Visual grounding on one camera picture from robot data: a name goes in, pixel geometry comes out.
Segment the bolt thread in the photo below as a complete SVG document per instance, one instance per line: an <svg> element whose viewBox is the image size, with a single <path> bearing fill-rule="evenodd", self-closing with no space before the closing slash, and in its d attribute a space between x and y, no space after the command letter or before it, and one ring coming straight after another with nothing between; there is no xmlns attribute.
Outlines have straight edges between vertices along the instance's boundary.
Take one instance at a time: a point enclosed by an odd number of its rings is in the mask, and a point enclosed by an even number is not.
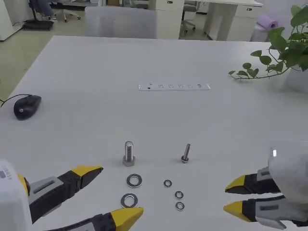
<svg viewBox="0 0 308 231"><path fill-rule="evenodd" d="M188 143L187 145L186 145L186 149L185 149L185 153L184 153L184 160L187 160L187 157L188 157L188 153L189 153L189 150L190 150L190 148L191 148L191 145Z"/></svg>
<svg viewBox="0 0 308 231"><path fill-rule="evenodd" d="M131 141L127 141L125 143L125 160L127 162L131 162L133 160L133 143Z"/></svg>

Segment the power strip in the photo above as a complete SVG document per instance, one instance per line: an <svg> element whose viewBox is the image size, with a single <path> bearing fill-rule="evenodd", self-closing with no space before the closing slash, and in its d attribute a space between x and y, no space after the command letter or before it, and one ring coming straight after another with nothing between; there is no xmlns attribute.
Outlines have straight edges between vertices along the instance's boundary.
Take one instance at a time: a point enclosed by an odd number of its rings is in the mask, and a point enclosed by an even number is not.
<svg viewBox="0 0 308 231"><path fill-rule="evenodd" d="M161 90L211 90L208 84L156 84L149 83L139 85L140 91L161 91Z"/></svg>

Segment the bolt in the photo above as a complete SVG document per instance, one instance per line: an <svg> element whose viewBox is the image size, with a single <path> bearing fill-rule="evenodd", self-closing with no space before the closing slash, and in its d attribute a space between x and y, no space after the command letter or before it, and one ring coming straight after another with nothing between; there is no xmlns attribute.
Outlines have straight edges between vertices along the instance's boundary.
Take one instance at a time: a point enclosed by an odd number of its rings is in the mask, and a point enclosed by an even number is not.
<svg viewBox="0 0 308 231"><path fill-rule="evenodd" d="M127 141L125 143L125 155L123 156L123 164L126 167L134 166L135 165L135 157L133 153L133 142Z"/></svg>
<svg viewBox="0 0 308 231"><path fill-rule="evenodd" d="M189 153L190 148L191 148L191 145L188 143L188 144L186 145L185 153L184 153L184 155L183 155L182 158L181 158L181 161L182 161L183 163L185 163L185 164L189 161L188 153Z"/></svg>

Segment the robotic arm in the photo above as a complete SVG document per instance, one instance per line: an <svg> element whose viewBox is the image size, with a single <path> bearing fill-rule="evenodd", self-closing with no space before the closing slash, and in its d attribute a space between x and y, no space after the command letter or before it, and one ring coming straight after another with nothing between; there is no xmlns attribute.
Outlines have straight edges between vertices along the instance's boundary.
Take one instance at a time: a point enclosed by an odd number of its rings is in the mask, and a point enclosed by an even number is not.
<svg viewBox="0 0 308 231"><path fill-rule="evenodd" d="M277 142L270 150L268 167L243 175L227 186L236 194L282 193L277 197L249 199L224 206L224 210L247 222L286 229L288 220L308 226L308 143Z"/></svg>
<svg viewBox="0 0 308 231"><path fill-rule="evenodd" d="M59 177L29 184L9 162L0 160L0 230L31 231L34 222L73 197L102 170L101 166L78 166ZM124 208L52 231L128 231L142 214L141 207Z"/></svg>

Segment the metal washer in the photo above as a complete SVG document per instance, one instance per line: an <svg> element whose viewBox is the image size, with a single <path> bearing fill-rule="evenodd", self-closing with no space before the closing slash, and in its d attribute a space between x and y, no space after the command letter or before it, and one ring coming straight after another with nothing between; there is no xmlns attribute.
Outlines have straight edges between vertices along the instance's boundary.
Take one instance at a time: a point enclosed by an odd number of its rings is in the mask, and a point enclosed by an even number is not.
<svg viewBox="0 0 308 231"><path fill-rule="evenodd" d="M185 208L185 205L184 205L182 202L177 202L177 203L175 204L175 208L177 208L178 211L183 211L184 208Z"/></svg>
<svg viewBox="0 0 308 231"><path fill-rule="evenodd" d="M128 197L131 197L131 198L134 199L134 203L131 206L128 206L128 205L125 204L125 199L128 198ZM133 193L127 193L124 196L122 196L122 198L121 198L121 205L122 205L123 208L134 208L134 207L137 206L137 204L138 204L138 197Z"/></svg>
<svg viewBox="0 0 308 231"><path fill-rule="evenodd" d="M170 188L170 187L172 186L172 181L171 181L171 180L165 180L165 181L164 181L164 186L165 186L166 188Z"/></svg>
<svg viewBox="0 0 308 231"><path fill-rule="evenodd" d="M184 193L182 193L181 191L176 191L174 196L178 199L181 200L184 197Z"/></svg>
<svg viewBox="0 0 308 231"><path fill-rule="evenodd" d="M138 183L137 183L137 184L132 184L132 183L130 183L130 179L132 179L132 178L137 178L137 179L138 179ZM134 174L131 174L131 175L129 175L129 176L127 177L126 183L127 183L127 185L128 185L129 187L131 187L131 188L138 188L138 187L142 184L142 178L141 178L140 175L134 173Z"/></svg>

